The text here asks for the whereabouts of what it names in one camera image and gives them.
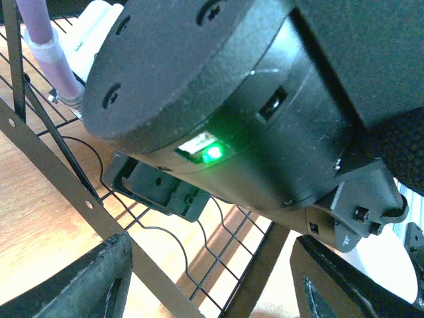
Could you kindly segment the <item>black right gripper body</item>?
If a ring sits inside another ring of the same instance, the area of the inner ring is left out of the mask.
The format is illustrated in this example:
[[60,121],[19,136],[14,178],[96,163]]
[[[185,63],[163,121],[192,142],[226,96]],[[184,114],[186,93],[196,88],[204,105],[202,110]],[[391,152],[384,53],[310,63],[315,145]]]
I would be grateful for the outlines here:
[[408,213],[293,1],[128,1],[89,71],[93,137],[348,252]]

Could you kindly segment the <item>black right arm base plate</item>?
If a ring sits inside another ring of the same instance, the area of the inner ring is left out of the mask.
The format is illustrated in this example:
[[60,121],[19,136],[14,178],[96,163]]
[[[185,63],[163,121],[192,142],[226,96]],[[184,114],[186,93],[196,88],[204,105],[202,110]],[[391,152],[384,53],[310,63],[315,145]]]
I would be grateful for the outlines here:
[[417,277],[418,292],[414,304],[423,309],[423,230],[414,222],[407,224],[404,246]]

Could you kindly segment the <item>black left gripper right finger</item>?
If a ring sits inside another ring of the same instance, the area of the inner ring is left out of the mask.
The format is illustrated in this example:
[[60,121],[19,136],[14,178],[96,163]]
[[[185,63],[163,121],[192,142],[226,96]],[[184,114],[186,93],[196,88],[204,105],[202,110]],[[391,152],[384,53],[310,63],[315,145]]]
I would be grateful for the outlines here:
[[297,237],[290,266],[300,317],[422,317],[310,235]]

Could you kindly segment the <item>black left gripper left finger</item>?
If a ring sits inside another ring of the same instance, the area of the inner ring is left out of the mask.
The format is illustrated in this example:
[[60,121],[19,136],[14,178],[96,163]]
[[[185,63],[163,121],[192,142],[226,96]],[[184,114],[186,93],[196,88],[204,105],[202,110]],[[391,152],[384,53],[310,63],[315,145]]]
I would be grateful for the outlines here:
[[115,234],[1,305],[2,317],[122,317],[133,272],[130,236]]

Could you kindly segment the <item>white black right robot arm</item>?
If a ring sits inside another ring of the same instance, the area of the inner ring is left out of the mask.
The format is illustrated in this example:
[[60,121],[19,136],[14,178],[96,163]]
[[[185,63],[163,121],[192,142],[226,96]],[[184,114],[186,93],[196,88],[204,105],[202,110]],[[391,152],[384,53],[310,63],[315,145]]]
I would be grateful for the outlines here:
[[422,1],[128,1],[93,137],[348,252],[423,191]]

